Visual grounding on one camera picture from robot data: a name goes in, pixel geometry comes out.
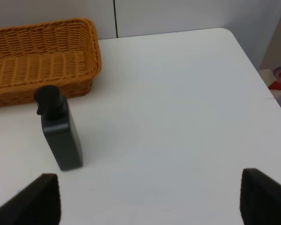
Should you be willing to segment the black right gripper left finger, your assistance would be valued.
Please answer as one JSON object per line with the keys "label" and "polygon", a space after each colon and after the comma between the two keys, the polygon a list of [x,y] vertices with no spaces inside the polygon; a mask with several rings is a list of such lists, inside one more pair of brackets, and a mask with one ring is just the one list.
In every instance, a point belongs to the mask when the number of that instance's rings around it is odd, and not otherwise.
{"label": "black right gripper left finger", "polygon": [[0,207],[0,225],[58,225],[61,199],[58,176],[44,173]]}

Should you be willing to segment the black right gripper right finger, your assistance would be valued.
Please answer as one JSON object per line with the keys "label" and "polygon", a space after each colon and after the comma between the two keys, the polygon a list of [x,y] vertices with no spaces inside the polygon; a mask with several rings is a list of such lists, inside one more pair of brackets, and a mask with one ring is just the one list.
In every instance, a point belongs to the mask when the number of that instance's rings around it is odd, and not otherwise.
{"label": "black right gripper right finger", "polygon": [[243,169],[239,208],[245,225],[281,225],[281,184],[256,168]]}

